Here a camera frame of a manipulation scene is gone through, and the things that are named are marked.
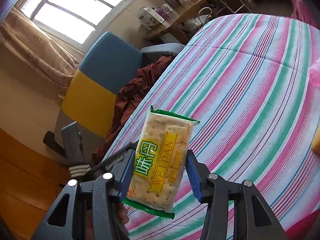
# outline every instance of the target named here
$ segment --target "wooden table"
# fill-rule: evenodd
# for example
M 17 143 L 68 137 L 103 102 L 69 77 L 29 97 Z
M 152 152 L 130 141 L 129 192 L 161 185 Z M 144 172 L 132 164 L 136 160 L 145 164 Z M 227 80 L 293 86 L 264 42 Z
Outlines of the wooden table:
M 195 2 L 188 2 L 184 5 L 181 5 L 173 12 L 169 14 L 169 18 L 164 21 L 162 24 L 156 25 L 145 37 L 146 40 L 150 41 L 155 38 L 158 38 L 166 33 L 170 33 L 182 44 L 186 45 L 189 42 L 189 38 L 184 33 L 183 30 L 178 28 L 178 25 L 188 18 L 195 18 L 198 16 L 198 12 L 201 9 L 201 6 L 207 0 L 199 0 Z

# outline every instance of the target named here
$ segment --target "striped bed sheet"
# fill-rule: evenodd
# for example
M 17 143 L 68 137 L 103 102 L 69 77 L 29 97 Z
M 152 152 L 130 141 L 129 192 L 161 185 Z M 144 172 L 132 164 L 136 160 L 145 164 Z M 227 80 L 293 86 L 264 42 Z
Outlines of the striped bed sheet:
M 162 74 L 106 154 L 139 138 L 153 105 L 200 120 L 189 148 L 225 180 L 254 182 L 286 230 L 320 205 L 320 160 L 310 150 L 320 97 L 308 68 L 320 31 L 295 19 L 259 14 L 207 23 Z M 129 209 L 130 239 L 195 240 L 206 204 L 186 172 L 174 220 Z M 227 239 L 234 207 L 229 202 Z

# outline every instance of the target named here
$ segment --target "window frame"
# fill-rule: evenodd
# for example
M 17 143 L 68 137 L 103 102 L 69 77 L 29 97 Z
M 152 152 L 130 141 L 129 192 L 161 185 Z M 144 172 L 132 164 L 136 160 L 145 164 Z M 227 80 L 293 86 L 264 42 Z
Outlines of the window frame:
M 25 4 L 27 0 L 20 0 L 18 1 L 18 7 L 19 9 L 22 8 L 22 6 Z M 71 47 L 79 50 L 80 52 L 86 54 L 89 49 L 92 47 L 92 45 L 97 41 L 97 39 L 106 31 L 106 28 L 108 27 L 108 25 L 110 25 L 115 19 L 116 17 L 123 11 L 126 9 L 126 7 L 128 5 L 130 5 L 130 3 L 132 3 L 134 0 L 122 0 L 119 4 L 117 4 L 116 6 L 113 6 L 107 2 L 105 2 L 104 0 L 97 0 L 107 6 L 109 6 L 111 8 L 111 11 L 97 24 L 93 24 L 90 21 L 82 18 L 81 16 L 59 6 L 56 5 L 54 3 L 49 2 L 48 0 L 42 0 L 36 7 L 36 9 L 32 12 L 31 16 L 30 16 L 30 20 L 33 21 L 40 29 L 42 29 L 43 31 L 45 31 L 46 33 L 49 33 L 50 35 L 56 37 L 57 39 L 61 40 L 64 43 L 69 44 Z M 63 33 L 58 32 L 57 30 L 47 26 L 46 24 L 43 24 L 40 21 L 37 21 L 35 19 L 35 16 L 37 15 L 37 13 L 39 12 L 39 10 L 42 8 L 42 6 L 47 3 L 49 5 L 52 5 L 60 10 L 63 10 L 65 12 L 67 12 L 68 14 L 71 14 L 72 16 L 78 18 L 79 20 L 84 21 L 85 23 L 89 24 L 90 26 L 94 27 L 95 30 L 92 31 L 92 33 L 87 37 L 87 39 L 85 40 L 85 42 L 83 44 L 78 43 L 77 41 L 73 40 L 72 38 L 66 36 Z

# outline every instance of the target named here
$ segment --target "bed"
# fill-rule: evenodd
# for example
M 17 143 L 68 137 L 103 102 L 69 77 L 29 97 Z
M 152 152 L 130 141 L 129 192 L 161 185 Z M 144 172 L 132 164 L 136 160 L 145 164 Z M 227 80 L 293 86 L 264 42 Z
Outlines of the bed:
M 224 179 L 250 179 L 286 230 L 320 205 L 320 161 L 310 150 L 319 122 L 308 67 L 320 31 L 295 19 L 236 14 L 207 23 L 132 114 L 105 158 L 139 138 L 150 108 L 200 120 L 189 148 Z M 199 239 L 206 205 L 185 172 L 174 220 L 128 207 L 130 239 Z M 227 239 L 233 235 L 229 205 Z

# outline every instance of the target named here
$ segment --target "silver screw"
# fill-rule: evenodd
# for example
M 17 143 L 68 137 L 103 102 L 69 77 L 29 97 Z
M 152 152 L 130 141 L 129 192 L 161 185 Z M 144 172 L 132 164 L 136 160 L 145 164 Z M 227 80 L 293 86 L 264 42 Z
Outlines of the silver screw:
M 107 172 L 107 173 L 105 173 L 105 174 L 103 174 L 102 175 L 102 177 L 104 178 L 104 179 L 111 179 L 112 178 L 112 173 L 110 173 L 110 172 Z
M 244 184 L 247 186 L 247 187 L 251 187 L 252 186 L 252 182 L 250 180 L 245 180 L 244 181 Z
M 77 182 L 76 179 L 71 179 L 71 180 L 68 181 L 68 185 L 71 186 L 71 187 L 77 185 L 77 183 L 78 183 L 78 182 Z
M 215 173 L 210 173 L 209 174 L 209 179 L 217 179 L 218 178 L 218 175 L 215 174 Z

